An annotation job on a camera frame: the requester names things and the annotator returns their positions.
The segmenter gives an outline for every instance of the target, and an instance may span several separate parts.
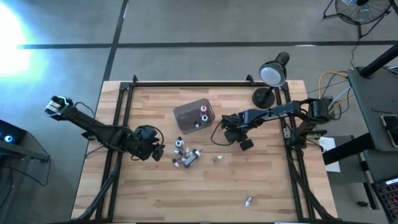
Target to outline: small object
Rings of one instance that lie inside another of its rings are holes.
[[[12,136],[6,136],[6,137],[4,137],[4,140],[6,142],[11,142],[12,141]]]
[[[177,162],[185,162],[185,161],[187,161],[186,158],[181,158],[181,157],[176,158],[176,160],[177,160]]]
[[[182,153],[182,151],[179,151],[179,150],[174,150],[174,153],[176,153],[179,156],[183,156],[184,155],[184,153]]]
[[[216,156],[213,158],[213,162],[217,162],[218,160],[222,159],[223,156]]]
[[[244,206],[248,207],[251,204],[252,200],[253,200],[253,198],[249,196],[248,199],[246,199],[246,202],[244,203]]]
[[[190,153],[189,148],[186,148],[186,149],[185,149],[184,157],[185,157],[185,158],[188,158],[189,153]]]
[[[200,107],[200,112],[202,112],[202,113],[205,114],[206,111],[207,111],[207,107],[206,107],[205,105],[203,105],[203,106]]]
[[[207,115],[203,115],[201,117],[201,125],[205,125],[207,123],[208,117]]]
[[[172,159],[172,161],[173,161],[173,164],[174,164],[175,167],[177,167],[177,168],[180,167],[180,165],[178,164],[176,159]]]
[[[190,153],[190,156],[188,157],[187,161],[184,162],[184,166],[186,168],[189,168],[193,163],[195,163],[198,158],[200,157],[202,152],[202,149],[197,151],[196,149],[193,149],[192,152]]]

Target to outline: wooden table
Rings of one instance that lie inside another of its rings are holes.
[[[120,82],[105,82],[96,119],[112,124]],[[307,97],[304,82],[289,81],[292,100]],[[150,124],[165,135],[165,152],[159,162],[152,158],[132,161],[123,157],[114,222],[273,222],[297,221],[278,120],[248,132],[254,147],[242,151],[239,144],[227,147],[211,143],[210,135],[222,114],[254,108],[253,87],[140,87],[135,88],[129,126]],[[183,135],[173,109],[202,98],[209,99],[216,121],[209,128]],[[190,149],[203,149],[201,158],[186,169],[174,167],[174,142],[183,137]],[[223,131],[215,141],[226,143]],[[91,142],[88,151],[98,147]],[[224,158],[213,162],[215,156]],[[98,193],[106,150],[92,153],[85,161],[72,218],[83,213]],[[335,203],[319,148],[308,146],[304,154],[312,192],[336,217]],[[306,212],[303,193],[300,192]],[[248,196],[251,206],[245,207]],[[108,204],[105,203],[104,215]]]

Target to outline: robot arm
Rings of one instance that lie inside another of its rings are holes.
[[[45,108],[45,114],[57,121],[70,121],[86,132],[82,135],[87,139],[95,136],[106,148],[120,152],[130,152],[141,160],[152,155],[159,161],[163,155],[163,144],[156,143],[157,131],[152,126],[139,126],[134,132],[127,126],[103,124],[79,111],[71,99],[64,96],[53,96]]]
[[[301,106],[308,104],[308,113],[304,113]],[[225,137],[228,142],[235,141],[241,143],[242,150],[253,147],[253,142],[248,139],[247,132],[257,128],[266,121],[285,117],[299,117],[303,123],[297,130],[292,130],[291,142],[296,147],[303,147],[300,139],[305,139],[316,124],[324,124],[330,120],[328,115],[328,105],[323,99],[306,99],[303,101],[292,101],[285,105],[276,106],[268,110],[250,109],[238,114],[223,116],[221,128],[225,129]]]

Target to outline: black stand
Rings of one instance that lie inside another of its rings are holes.
[[[275,94],[272,92],[274,87],[258,88],[252,95],[253,103],[262,109],[270,108],[275,102]]]
[[[331,5],[331,3],[332,3],[333,1],[334,1],[334,0],[331,0],[331,1],[329,2],[328,6],[326,7],[325,11],[323,11],[323,18],[326,19],[326,18],[335,17],[335,16],[343,16],[343,17],[347,18],[348,20],[352,21],[352,24],[356,25],[356,27],[358,28],[358,37],[359,37],[359,38],[362,38],[362,37],[368,35],[368,34],[379,24],[379,22],[380,22],[386,15],[388,15],[388,14],[390,13],[389,10],[386,10],[386,11],[384,12],[384,14],[377,20],[377,22],[368,30],[368,32],[365,33],[365,34],[362,34],[361,24],[358,23],[357,21],[352,20],[350,17],[348,17],[348,16],[346,16],[346,15],[344,15],[344,14],[341,14],[341,13],[336,13],[336,14],[332,14],[332,15],[326,15],[326,11],[329,9],[329,7],[330,7],[330,5]]]

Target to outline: cable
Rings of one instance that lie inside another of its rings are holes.
[[[344,73],[340,73],[340,72],[324,72],[322,75],[320,75],[319,76],[319,78],[318,78],[318,98],[320,99],[321,98],[321,92],[320,92],[320,90],[321,90],[321,80],[322,80],[322,77],[324,76],[324,75],[326,75],[326,74],[334,74],[334,75],[341,75],[342,77],[345,77],[345,78],[348,78],[348,75],[347,74],[344,74]]]
[[[345,112],[347,112],[348,109],[349,109],[349,98],[350,98],[351,96],[353,96],[353,94],[349,95],[349,91],[350,91],[350,90],[351,90],[351,89],[349,89],[348,92],[347,92],[347,97],[344,98],[343,100],[341,100],[341,101],[339,102],[339,105],[340,105],[340,103],[342,103],[343,101],[347,100],[347,109],[345,109],[343,112],[341,112],[340,115],[343,114],[343,113],[345,113]]]
[[[346,97],[346,98],[343,98],[342,100],[340,100],[340,101],[338,102],[338,104],[337,104],[336,106],[334,106],[334,107],[329,111],[329,114],[330,114],[332,111],[334,111],[334,110],[337,108],[338,105],[340,105],[342,102],[344,102],[344,101],[346,101],[346,100],[347,100],[348,107],[347,107],[347,109],[346,109],[345,111],[341,112],[341,114],[343,114],[343,113],[345,113],[345,112],[348,111],[348,108],[349,108],[349,98],[352,97],[352,96],[354,95],[354,94],[349,95],[349,91],[350,91],[350,90],[351,90],[351,89],[349,89],[348,92],[347,92],[347,97]]]
[[[342,92],[335,98],[335,100],[333,100],[333,101],[330,103],[330,105],[328,106],[328,109],[330,109],[331,106],[333,105],[333,103],[336,102],[336,100],[337,100],[342,94],[344,94],[346,91],[348,91],[349,89],[351,89],[351,86],[349,86],[346,90],[342,91]]]
[[[47,186],[47,184],[49,183],[49,174],[50,174],[50,169],[51,169],[51,160],[49,160],[49,171],[47,172],[47,178],[46,178],[46,180],[45,180],[45,184],[42,184],[42,183],[41,183],[40,181],[38,181],[36,178],[32,177],[31,175],[29,175],[29,174],[27,174],[27,173],[25,173],[25,172],[23,172],[23,171],[20,171],[19,169],[15,169],[15,168],[13,168],[13,167],[11,167],[11,166],[5,166],[5,168],[8,168],[8,169],[10,169],[10,170],[14,170],[14,171],[17,171],[17,172],[19,172],[19,173],[21,173],[21,174],[24,174],[25,176],[27,176],[27,177],[31,178],[32,180],[34,180],[36,183],[38,183],[38,184],[40,184],[41,186],[45,187],[45,186]]]
[[[307,94],[308,94],[308,93],[313,93],[313,92],[315,92],[315,91],[319,91],[319,90],[322,90],[322,89],[324,89],[324,88],[328,88],[328,87],[331,87],[331,86],[334,86],[334,85],[338,85],[338,84],[343,83],[343,82],[348,82],[348,80],[344,80],[344,81],[341,81],[341,82],[332,84],[332,85],[330,85],[330,86],[325,86],[325,87],[322,87],[322,88],[317,88],[316,90],[308,91]]]
[[[91,109],[89,106],[85,105],[83,102],[80,102],[80,101],[76,102],[73,107],[76,108],[76,106],[79,105],[79,104],[81,104],[81,105],[85,106],[87,109],[89,109],[91,111],[91,113],[93,114],[93,117],[95,117],[93,109]]]
[[[88,155],[90,155],[91,153],[93,153],[93,152],[95,152],[95,151],[97,151],[98,149],[101,149],[101,148],[103,148],[103,147],[104,147],[104,146],[100,146],[100,147],[98,147],[98,148],[96,148],[96,149],[94,149],[94,150],[88,152],[88,153],[86,154],[85,158],[87,158]]]
[[[230,145],[233,144],[233,142],[230,142],[230,143],[228,143],[228,144],[220,144],[220,143],[214,142],[214,140],[213,140],[213,136],[214,136],[214,134],[216,133],[217,128],[220,126],[221,122],[223,122],[224,119],[225,119],[225,118],[222,118],[222,119],[221,119],[221,121],[217,124],[216,128],[214,129],[213,134],[211,134],[211,136],[210,136],[210,141],[211,141],[213,144],[217,145],[217,146],[230,146]]]
[[[356,48],[358,47],[358,45],[359,45],[359,37],[358,37],[358,40],[357,40],[357,43],[356,43],[354,49],[351,51],[351,60],[349,61],[349,63],[351,64],[351,66],[352,66],[353,68],[355,68],[354,63],[353,63],[353,60],[354,60],[354,57],[355,57],[354,51],[356,50]]]
[[[12,186],[14,185],[13,182],[12,182],[12,172],[11,172],[11,170],[10,170],[10,173],[8,174],[8,179],[10,180],[10,188],[8,189],[6,197],[4,198],[4,200],[0,204],[0,210],[2,209],[3,205],[7,202],[8,196],[10,196],[10,193],[11,193]]]
[[[398,75],[398,73],[396,73],[396,72],[393,72],[392,70],[389,70],[389,68],[384,68],[384,67],[381,67],[382,69],[385,69],[385,70],[387,70],[387,71],[389,71],[389,72],[391,72],[391,73],[393,73],[394,75]]]

